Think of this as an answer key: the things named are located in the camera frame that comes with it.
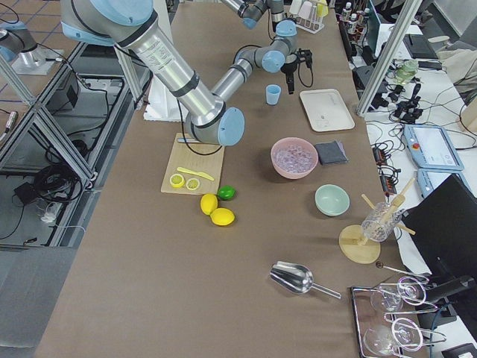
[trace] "small cup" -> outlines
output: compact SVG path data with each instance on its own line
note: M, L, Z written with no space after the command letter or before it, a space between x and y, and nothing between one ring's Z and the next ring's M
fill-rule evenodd
M277 104L281 92L282 89L278 84L269 84L265 89L267 104L271 106Z

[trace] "wooden stand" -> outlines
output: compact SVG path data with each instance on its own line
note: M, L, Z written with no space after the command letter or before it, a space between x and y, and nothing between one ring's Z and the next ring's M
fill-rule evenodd
M389 210L383 215L380 222L385 223L387 220L390 220L392 215L397 211L397 209L402 205L405 200L404 193L409 189L413 184L414 179L406 184L404 189L400 194L391 202ZM361 195L364 201L374 210L376 207L371 200L365 195ZM404 225L397 225L399 228L408 231L411 235L414 235L415 232L411 229L408 229ZM364 234L361 225L350 225L346 226L340 233L339 239L340 249L343 251L344 256L346 256L351 261L355 263L373 263L379 257L381 253L381 245L379 242L369 240Z

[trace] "tablet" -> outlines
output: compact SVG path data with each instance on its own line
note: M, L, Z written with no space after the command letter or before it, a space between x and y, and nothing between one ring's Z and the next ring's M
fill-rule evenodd
M469 184L465 180L462 172L453 170L440 170L440 169L418 169L417 170L417 185L423 194L423 198L434 191L435 188L440 186L452 173L456 174L462 183L469 188Z

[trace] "blue joint cap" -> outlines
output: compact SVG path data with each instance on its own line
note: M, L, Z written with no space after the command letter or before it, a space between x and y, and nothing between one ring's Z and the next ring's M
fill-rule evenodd
M285 55L277 50L269 51L262 58L262 68L270 73L278 72L285 63Z
M256 26L256 21L254 19L246 17L245 19L242 20L244 23L245 27L248 29L253 29Z
M10 49L0 46L0 56L2 56L7 62L10 62L16 57L16 54Z
M0 25L0 28L4 28L5 30L26 30L27 26L21 21L15 22L14 24L4 22Z
M218 124L218 144L223 146L235 145L244 135L245 117L237 108L231 107L225 111Z
M107 19L124 26L142 25L151 17L153 0L118 1L90 0L92 6Z
M291 20L283 20L278 23L275 33L280 37L295 36L297 34L297 26Z
M80 30L79 28L74 28L68 24L65 24L64 22L61 22L61 26L63 27L63 33L65 36L72 40L99 46L109 47L114 45L114 40L109 37L96 36L89 32Z

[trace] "brown tabletop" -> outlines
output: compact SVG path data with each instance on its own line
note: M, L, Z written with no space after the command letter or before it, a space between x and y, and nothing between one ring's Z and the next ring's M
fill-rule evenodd
M181 4L174 43L211 87L242 45L267 45L267 19L249 31L222 4ZM299 30L313 51L313 89L337 89L350 111L358 99L333 16L318 34ZM309 73L302 68L304 81ZM92 221L37 349L36 357L357 357L349 287L374 286L389 271L349 261L340 231L360 224L382 199L364 121L349 131L312 131L299 93L265 104L265 85L282 74L257 70L228 105L244 111L242 141L227 148L221 184L237 196L221 203L236 214L217 227L200 197L162 194L160 186L177 123L146 122L137 113L121 144ZM300 180L273 169L270 148L280 138L343 142L348 164L318 166ZM333 183L350 195L337 218L315 207L314 192ZM380 259L401 266L388 240ZM293 295L272 281L277 260L301 263L315 280L343 293Z

